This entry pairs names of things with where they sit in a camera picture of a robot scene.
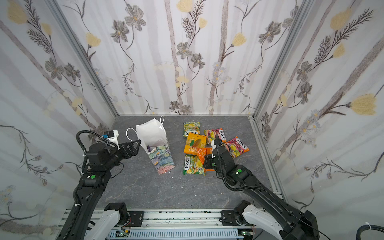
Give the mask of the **orange snack bag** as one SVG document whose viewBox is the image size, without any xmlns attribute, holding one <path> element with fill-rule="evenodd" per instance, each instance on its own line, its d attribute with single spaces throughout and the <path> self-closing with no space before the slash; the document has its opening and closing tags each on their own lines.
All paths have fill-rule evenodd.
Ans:
<svg viewBox="0 0 384 240">
<path fill-rule="evenodd" d="M 203 168 L 208 172 L 215 171 L 212 151 L 212 148 L 197 148 L 198 157 L 203 164 Z"/>
</svg>

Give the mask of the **floral paper gift bag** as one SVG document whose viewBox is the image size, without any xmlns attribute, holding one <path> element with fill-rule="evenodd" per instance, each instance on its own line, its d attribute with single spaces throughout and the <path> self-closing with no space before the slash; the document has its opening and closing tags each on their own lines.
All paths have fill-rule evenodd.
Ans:
<svg viewBox="0 0 384 240">
<path fill-rule="evenodd" d="M 135 132 L 138 140 L 141 141 L 141 147 L 150 158 L 159 175 L 165 174 L 175 167 L 171 155 L 167 133 L 164 128 L 165 117 L 161 116 L 159 120 L 152 119 L 144 124 L 136 125 L 136 128 L 128 128 L 126 137 L 132 141 L 129 136 L 129 130 Z"/>
</svg>

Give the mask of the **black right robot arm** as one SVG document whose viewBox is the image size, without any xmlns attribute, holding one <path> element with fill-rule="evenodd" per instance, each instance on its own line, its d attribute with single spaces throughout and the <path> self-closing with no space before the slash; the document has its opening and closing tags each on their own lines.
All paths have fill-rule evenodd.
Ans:
<svg viewBox="0 0 384 240">
<path fill-rule="evenodd" d="M 302 212 L 278 197 L 245 166 L 236 164 L 219 136 L 211 141 L 212 155 L 207 162 L 227 189 L 243 192 L 262 206 L 242 201 L 234 208 L 238 225 L 254 225 L 278 240 L 318 240 L 317 219 L 310 211 Z"/>
</svg>

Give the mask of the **green Fox's candy bag front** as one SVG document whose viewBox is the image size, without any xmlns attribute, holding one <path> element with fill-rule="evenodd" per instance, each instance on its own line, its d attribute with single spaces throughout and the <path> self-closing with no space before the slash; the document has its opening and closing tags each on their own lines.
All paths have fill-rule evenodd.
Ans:
<svg viewBox="0 0 384 240">
<path fill-rule="evenodd" d="M 206 170 L 198 156 L 186 155 L 183 174 L 205 175 Z"/>
</svg>

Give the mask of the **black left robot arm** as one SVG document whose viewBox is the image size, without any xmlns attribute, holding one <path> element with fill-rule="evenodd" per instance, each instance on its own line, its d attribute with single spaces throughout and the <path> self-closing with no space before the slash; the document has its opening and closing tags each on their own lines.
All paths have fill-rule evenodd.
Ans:
<svg viewBox="0 0 384 240">
<path fill-rule="evenodd" d="M 117 137 L 118 131 L 107 131 L 102 136 L 88 130 L 76 134 L 84 152 L 82 176 L 73 191 L 74 205 L 57 236 L 59 240 L 104 240 L 114 227 L 127 234 L 127 228 L 141 226 L 143 212 L 131 214 L 125 203 L 108 204 L 98 222 L 89 226 L 112 178 L 111 170 L 122 160 L 136 156 L 140 149 L 141 140 L 120 144 Z"/>
</svg>

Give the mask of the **yellow mango snack bag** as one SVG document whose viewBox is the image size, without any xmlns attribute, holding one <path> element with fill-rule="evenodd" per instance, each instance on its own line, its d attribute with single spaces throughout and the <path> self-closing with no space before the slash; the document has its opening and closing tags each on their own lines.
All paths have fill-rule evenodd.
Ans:
<svg viewBox="0 0 384 240">
<path fill-rule="evenodd" d="M 198 149 L 203 149 L 207 144 L 207 137 L 195 133 L 189 133 L 187 136 L 184 153 L 187 155 L 198 155 Z"/>
</svg>

